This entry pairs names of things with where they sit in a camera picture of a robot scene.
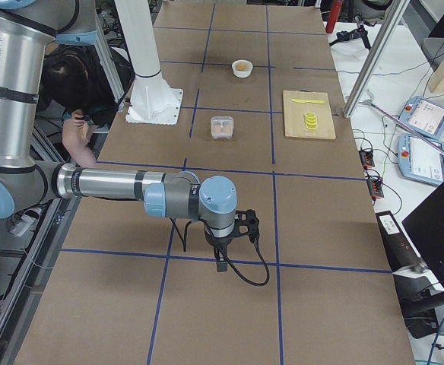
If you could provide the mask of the blue teach pendant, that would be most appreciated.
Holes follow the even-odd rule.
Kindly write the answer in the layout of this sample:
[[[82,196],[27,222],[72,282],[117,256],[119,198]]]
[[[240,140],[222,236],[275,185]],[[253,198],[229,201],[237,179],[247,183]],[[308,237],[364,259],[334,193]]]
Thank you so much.
[[[419,96],[409,99],[398,119],[428,138],[438,140],[444,132],[444,106]]]
[[[444,156],[410,134],[403,134],[398,139],[398,168],[405,179],[432,186],[444,182]]]

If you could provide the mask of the upper blue teach pendant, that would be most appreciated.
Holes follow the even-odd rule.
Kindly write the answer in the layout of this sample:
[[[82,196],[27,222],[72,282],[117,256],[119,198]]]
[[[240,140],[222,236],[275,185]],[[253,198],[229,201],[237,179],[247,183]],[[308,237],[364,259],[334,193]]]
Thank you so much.
[[[428,138],[438,140],[444,132],[444,106],[419,96],[409,99],[398,119]]]

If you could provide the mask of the metal reacher grabber tool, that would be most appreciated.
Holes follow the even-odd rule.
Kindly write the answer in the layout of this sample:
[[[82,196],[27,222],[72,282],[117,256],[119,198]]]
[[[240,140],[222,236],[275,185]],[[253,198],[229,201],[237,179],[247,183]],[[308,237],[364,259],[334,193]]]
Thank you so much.
[[[431,148],[435,149],[442,156],[444,156],[444,150],[441,147],[435,145],[435,143],[433,141],[428,140],[425,136],[423,136],[419,132],[413,130],[407,124],[405,124],[404,122],[400,121],[398,118],[394,117],[392,114],[386,112],[381,107],[379,107],[376,104],[374,104],[374,102],[371,99],[365,99],[363,101],[360,101],[359,104],[363,104],[363,105],[369,106],[369,107],[373,108],[374,110],[378,111],[379,113],[381,113],[382,115],[390,118],[395,124],[399,125],[406,132],[408,132],[409,134],[412,134],[416,138],[419,138],[421,141],[423,141],[424,143],[428,144]]]

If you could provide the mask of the wooden cutting board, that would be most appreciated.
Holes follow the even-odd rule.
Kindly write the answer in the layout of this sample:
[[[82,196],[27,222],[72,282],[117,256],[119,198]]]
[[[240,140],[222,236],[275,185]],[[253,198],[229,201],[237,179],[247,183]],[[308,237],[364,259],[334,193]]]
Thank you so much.
[[[327,93],[284,90],[283,111],[286,137],[336,139]]]

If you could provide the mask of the white power strip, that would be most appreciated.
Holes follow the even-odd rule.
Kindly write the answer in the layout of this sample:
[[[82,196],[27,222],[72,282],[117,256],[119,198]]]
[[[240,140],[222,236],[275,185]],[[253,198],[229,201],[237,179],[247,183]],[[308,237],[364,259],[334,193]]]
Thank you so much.
[[[8,231],[13,236],[23,236],[40,218],[41,208],[29,208],[11,219]]]

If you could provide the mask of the orange connector board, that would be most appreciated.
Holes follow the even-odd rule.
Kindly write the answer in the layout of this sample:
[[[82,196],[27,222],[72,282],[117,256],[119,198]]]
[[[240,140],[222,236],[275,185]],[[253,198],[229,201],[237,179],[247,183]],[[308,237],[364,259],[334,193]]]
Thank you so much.
[[[384,197],[384,193],[382,191],[382,179],[380,177],[368,176],[366,178],[366,183],[371,199],[376,200]]]
[[[359,150],[359,157],[363,169],[368,170],[375,166],[372,151]]]

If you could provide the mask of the yellow plastic knife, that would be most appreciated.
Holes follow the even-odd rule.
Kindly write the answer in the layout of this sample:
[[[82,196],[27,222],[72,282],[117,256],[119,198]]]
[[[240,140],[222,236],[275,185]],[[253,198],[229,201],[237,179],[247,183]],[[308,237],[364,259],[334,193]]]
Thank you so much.
[[[304,100],[304,99],[296,99],[296,98],[291,98],[290,99],[292,102],[294,103],[311,103],[311,104],[317,104],[317,105],[324,105],[325,101],[324,100]]]

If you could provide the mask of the black box with label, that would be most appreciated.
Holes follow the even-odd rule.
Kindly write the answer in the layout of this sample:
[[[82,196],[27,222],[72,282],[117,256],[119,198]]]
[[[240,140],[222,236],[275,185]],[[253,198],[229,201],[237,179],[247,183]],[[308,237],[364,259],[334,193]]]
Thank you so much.
[[[394,215],[390,211],[378,212],[376,220],[391,270],[409,269],[415,273],[424,273],[427,270],[426,264],[414,251]]]

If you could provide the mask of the white bowl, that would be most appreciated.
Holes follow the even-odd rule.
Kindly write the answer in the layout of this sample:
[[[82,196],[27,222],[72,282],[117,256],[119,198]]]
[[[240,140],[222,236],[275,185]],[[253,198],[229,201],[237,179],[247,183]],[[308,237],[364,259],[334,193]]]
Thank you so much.
[[[237,78],[248,78],[253,70],[253,64],[245,59],[236,60],[231,65],[233,74]]]

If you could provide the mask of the orange connector board lower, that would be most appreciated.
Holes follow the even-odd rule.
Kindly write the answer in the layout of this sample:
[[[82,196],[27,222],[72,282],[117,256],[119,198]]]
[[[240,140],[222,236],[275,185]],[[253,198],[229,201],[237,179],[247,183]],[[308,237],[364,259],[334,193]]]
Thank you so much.
[[[368,176],[366,178],[366,183],[371,199],[376,200],[384,197],[384,193],[382,191],[382,179],[380,177]]]

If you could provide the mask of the clear plastic egg box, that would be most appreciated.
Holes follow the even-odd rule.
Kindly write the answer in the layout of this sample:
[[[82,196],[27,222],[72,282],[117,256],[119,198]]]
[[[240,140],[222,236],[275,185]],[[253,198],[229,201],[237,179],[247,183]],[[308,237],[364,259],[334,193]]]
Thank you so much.
[[[213,139],[231,139],[233,137],[233,130],[234,130],[234,121],[231,116],[212,116],[210,120],[211,124],[211,137]],[[214,135],[214,128],[216,126],[220,126],[223,128],[230,128],[232,129],[231,135],[225,135],[224,133],[222,136],[216,136]]]

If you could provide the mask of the person in black hoodie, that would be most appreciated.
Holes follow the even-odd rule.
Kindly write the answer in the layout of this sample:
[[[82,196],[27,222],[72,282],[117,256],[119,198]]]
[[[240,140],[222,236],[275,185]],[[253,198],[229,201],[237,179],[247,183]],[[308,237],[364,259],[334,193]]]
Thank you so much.
[[[94,46],[59,45],[46,56],[41,95],[65,108],[62,143],[81,167],[94,168],[97,159],[88,147],[94,131],[111,125],[116,101]]]

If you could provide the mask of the black tripod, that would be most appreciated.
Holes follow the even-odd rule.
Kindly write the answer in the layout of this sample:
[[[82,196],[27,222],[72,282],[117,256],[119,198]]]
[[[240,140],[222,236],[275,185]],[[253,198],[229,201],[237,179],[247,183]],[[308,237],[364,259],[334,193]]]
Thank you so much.
[[[366,30],[365,26],[371,26],[373,27],[373,24],[370,24],[369,22],[365,21],[360,15],[357,15],[354,18],[357,28],[351,31],[342,30],[336,33],[336,39],[331,41],[329,43],[329,46],[333,46],[337,43],[344,43],[351,40],[358,40],[361,39],[364,45],[364,48],[368,51],[371,50],[371,44],[368,38],[368,31]]]

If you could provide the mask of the orange connector board upper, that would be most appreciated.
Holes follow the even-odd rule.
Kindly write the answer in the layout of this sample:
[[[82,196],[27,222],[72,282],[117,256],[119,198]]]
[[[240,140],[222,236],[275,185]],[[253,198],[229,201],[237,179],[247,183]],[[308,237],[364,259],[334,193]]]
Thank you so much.
[[[359,157],[363,169],[368,170],[375,166],[372,151],[359,150]]]

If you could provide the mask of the lower blue teach pendant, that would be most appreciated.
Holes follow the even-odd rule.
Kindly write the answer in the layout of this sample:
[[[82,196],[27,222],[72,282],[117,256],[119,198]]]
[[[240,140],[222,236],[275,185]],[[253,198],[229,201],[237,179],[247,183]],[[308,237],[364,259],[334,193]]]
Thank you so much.
[[[444,182],[444,156],[410,134],[403,134],[398,139],[398,168],[405,179],[432,186]]]

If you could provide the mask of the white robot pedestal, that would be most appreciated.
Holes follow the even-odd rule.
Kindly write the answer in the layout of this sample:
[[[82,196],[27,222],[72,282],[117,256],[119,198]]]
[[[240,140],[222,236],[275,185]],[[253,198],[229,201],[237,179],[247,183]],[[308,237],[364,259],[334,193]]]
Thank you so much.
[[[163,78],[148,2],[119,0],[115,5],[135,73],[126,121],[175,125],[183,90]]]

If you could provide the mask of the black monitor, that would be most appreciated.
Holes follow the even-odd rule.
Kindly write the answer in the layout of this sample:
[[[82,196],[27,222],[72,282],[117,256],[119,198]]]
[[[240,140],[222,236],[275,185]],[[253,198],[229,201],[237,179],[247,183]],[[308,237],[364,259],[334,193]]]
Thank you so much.
[[[402,225],[427,267],[444,283],[444,182],[402,221]]]

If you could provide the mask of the aluminium frame post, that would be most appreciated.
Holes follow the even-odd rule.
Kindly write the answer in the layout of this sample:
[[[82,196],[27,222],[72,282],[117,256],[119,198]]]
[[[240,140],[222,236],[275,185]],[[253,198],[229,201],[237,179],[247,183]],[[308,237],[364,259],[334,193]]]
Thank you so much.
[[[373,76],[373,72],[378,65],[379,59],[386,48],[386,44],[391,39],[395,28],[402,19],[409,2],[409,0],[398,0],[391,3],[384,23],[379,28],[379,32],[374,40],[371,50],[369,51],[352,91],[350,92],[350,96],[343,111],[344,118],[349,119],[357,108],[357,104],[360,101],[363,92],[366,90],[366,87]]]

